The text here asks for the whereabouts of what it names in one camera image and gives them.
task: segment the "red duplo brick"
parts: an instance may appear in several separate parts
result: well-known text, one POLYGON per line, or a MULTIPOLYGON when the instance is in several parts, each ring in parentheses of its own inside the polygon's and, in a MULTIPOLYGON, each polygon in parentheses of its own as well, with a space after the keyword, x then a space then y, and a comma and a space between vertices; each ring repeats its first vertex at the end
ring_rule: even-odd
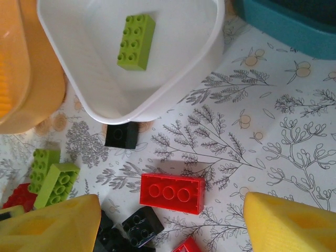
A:
POLYGON ((180 244, 173 252, 201 252, 192 237, 189 237, 184 243, 180 244))
POLYGON ((29 183, 21 184, 14 189, 12 195, 8 198, 7 202, 3 205, 3 209, 12 206, 21 205, 25 209, 25 212, 29 212, 33 209, 33 205, 37 194, 30 193, 28 191, 29 183))
POLYGON ((199 214, 204 208, 204 190, 202 177, 145 173, 141 175, 140 204, 199 214))

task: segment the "white container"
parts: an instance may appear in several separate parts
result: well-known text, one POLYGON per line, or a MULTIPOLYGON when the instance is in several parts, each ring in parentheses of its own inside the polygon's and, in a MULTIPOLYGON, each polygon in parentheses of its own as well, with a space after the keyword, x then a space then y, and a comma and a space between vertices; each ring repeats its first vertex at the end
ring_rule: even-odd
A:
POLYGON ((39 0, 38 16, 85 110, 97 121, 151 121, 222 59, 224 0, 39 0), (117 65, 125 18, 156 22, 146 71, 117 65))

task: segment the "lime green duplo brick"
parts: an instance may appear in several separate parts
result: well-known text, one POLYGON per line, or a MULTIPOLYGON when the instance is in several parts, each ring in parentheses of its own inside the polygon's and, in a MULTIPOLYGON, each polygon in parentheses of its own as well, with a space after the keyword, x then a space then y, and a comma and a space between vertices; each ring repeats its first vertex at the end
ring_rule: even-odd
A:
POLYGON ((79 173, 79 168, 71 163, 53 164, 37 195, 36 209, 65 201, 79 173))
POLYGON ((34 161, 31 164, 30 185, 28 191, 38 194, 48 174, 50 166, 59 163, 61 151, 36 149, 33 153, 34 161))
POLYGON ((126 70, 146 70, 154 29, 155 21, 148 14, 126 18, 118 66, 126 70))

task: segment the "teal plastic container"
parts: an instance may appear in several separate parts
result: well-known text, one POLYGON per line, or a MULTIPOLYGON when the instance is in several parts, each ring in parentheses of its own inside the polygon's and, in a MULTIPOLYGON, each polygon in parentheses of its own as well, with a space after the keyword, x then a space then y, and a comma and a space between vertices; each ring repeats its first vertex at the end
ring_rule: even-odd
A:
POLYGON ((336 0, 233 0, 243 20, 318 59, 336 60, 336 0))

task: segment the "floral tablecloth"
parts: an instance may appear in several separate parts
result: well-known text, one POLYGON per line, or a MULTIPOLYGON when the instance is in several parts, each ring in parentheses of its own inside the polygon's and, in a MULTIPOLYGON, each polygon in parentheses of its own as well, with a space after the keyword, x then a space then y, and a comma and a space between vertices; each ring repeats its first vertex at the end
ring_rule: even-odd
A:
POLYGON ((49 119, 0 136, 2 203, 29 181, 34 149, 54 148, 81 168, 70 197, 97 194, 117 223, 140 207, 141 173, 205 178, 200 215, 155 209, 165 227, 156 251, 189 235, 203 251, 252 251, 242 212, 249 191, 336 211, 336 61, 303 55, 230 8, 227 16, 222 65, 142 123, 135 150, 104 147, 106 125, 86 114, 71 85, 49 119))

